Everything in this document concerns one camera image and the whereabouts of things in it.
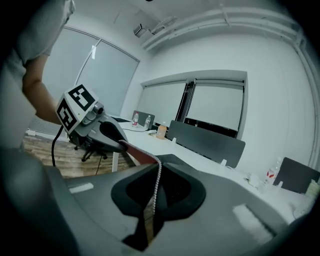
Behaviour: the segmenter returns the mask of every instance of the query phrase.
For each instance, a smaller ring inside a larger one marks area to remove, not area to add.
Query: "black cable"
[[[102,155],[100,156],[100,161],[99,161],[99,164],[98,164],[98,169],[96,169],[95,175],[97,175],[97,173],[98,173],[98,171],[99,171],[99,167],[100,167],[100,163],[101,163],[101,158],[102,158]]]
[[[122,130],[128,130],[128,131],[133,131],[133,132],[138,132],[138,133],[144,133],[148,130],[130,130],[130,129],[122,129]]]
[[[53,140],[53,142],[52,142],[52,146],[51,146],[51,158],[52,158],[52,165],[53,165],[53,166],[56,166],[55,152],[54,152],[56,140],[59,138],[59,136],[60,136],[60,134],[61,134],[61,132],[62,132],[63,129],[64,129],[64,127],[61,125],[58,133],[56,134],[56,136],[55,136],[55,138],[54,138],[54,140]]]

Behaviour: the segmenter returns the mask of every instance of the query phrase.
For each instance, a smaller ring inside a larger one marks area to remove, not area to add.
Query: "forearm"
[[[61,125],[56,113],[56,103],[41,81],[23,86],[23,93],[35,108],[37,117]]]

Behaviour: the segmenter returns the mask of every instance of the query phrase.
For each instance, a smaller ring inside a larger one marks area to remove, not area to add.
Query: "white wall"
[[[67,23],[68,27],[101,37],[140,61],[129,84],[120,113],[124,118],[131,118],[133,111],[137,109],[143,91],[140,83],[142,82],[142,74],[151,59],[151,54],[140,47],[139,39],[134,35],[133,31],[130,30],[130,32],[128,32],[119,29],[119,27],[113,23],[107,23],[91,15],[85,15],[81,11],[78,11],[78,6],[76,7],[75,13]]]
[[[210,69],[247,72],[246,146],[237,169],[264,175],[279,156],[308,165],[315,128],[313,98],[290,45],[255,35],[204,37],[163,48],[150,61],[144,80]]]

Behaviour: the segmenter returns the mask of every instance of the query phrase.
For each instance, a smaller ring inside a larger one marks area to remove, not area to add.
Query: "white table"
[[[247,176],[245,173],[224,167],[206,157],[184,148],[183,146],[175,144],[168,139],[158,139],[155,136],[148,135],[147,132],[141,132],[145,130],[141,125],[137,128],[133,128],[130,122],[122,122],[120,123],[120,126],[124,129],[128,142],[132,145],[155,156],[173,154],[201,172],[230,179],[253,193],[258,198],[264,200],[274,208],[288,224],[295,220],[293,211],[302,201],[304,197],[303,195],[282,188],[277,190],[275,187],[265,194],[261,194],[256,188],[252,187],[244,180]],[[115,167],[112,165],[112,171],[116,171],[116,167],[118,165],[119,154],[115,154],[113,155],[114,160],[112,163],[116,165]]]

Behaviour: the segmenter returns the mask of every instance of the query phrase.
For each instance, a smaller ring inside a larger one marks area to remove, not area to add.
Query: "wooden floor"
[[[51,145],[52,140],[26,135],[23,139],[24,150],[40,159],[44,165],[52,166]],[[75,145],[66,141],[56,141],[54,146],[55,166],[60,170],[64,178],[82,177],[99,175],[112,172],[113,153],[108,152],[107,159],[101,159],[101,156],[94,153],[86,162],[82,162],[85,151],[83,149],[75,150]],[[126,153],[119,154],[118,171],[126,170],[135,166],[131,158]]]

